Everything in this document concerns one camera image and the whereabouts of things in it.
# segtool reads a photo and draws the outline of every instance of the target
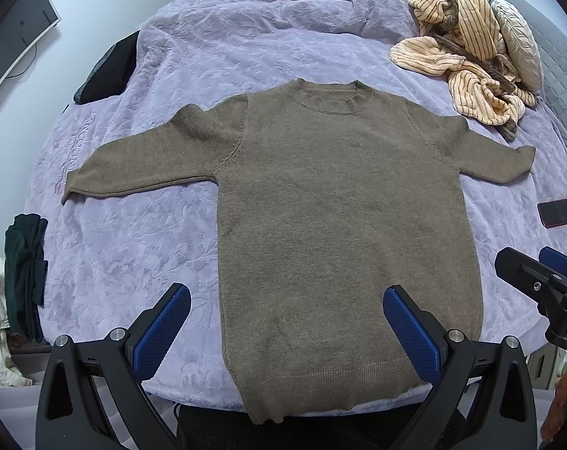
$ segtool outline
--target gray quilted headboard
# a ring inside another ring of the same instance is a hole
[[[506,0],[525,18],[539,46],[548,106],[567,129],[567,37],[525,0]]]

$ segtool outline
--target silver screw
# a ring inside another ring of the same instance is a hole
[[[510,348],[517,348],[518,347],[518,338],[516,336],[507,336],[506,337],[506,345]]]
[[[69,341],[68,335],[59,335],[57,336],[57,339],[54,341],[54,344],[57,347],[64,347],[68,341]]]
[[[462,333],[460,330],[450,330],[447,336],[450,337],[450,340],[456,343],[464,340],[464,333]]]
[[[123,328],[115,328],[111,332],[111,340],[114,340],[115,342],[123,339],[124,336],[125,336],[125,330]]]

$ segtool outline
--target round cushion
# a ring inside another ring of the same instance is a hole
[[[493,0],[491,10],[500,24],[506,50],[522,83],[530,91],[539,91],[543,86],[542,60],[529,25],[506,0]]]

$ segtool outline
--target dark pants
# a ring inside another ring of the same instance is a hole
[[[180,406],[177,436],[189,450],[380,450],[387,449],[419,404],[390,411],[330,418],[284,418],[254,425],[246,413]],[[464,423],[458,411],[446,439]]]

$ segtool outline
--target human hand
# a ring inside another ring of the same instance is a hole
[[[541,437],[544,442],[551,442],[564,424],[564,403],[567,400],[567,371],[556,384],[554,401],[549,407],[541,428]]]

